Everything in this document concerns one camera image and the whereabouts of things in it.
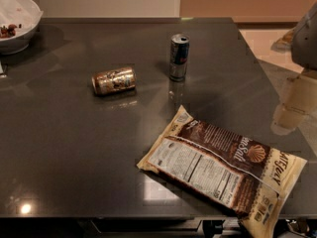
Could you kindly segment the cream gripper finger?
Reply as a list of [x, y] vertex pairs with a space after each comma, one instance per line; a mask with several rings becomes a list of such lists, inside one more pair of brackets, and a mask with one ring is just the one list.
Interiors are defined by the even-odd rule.
[[304, 118], [303, 113], [288, 110], [283, 104], [278, 104], [273, 113], [270, 129], [276, 135], [288, 135], [298, 127]]

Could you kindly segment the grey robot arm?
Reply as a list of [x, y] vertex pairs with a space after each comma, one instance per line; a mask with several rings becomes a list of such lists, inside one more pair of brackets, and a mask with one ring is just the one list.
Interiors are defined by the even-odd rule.
[[303, 70], [289, 77], [272, 117], [271, 130], [287, 135], [317, 107], [317, 3], [294, 28], [292, 61]]

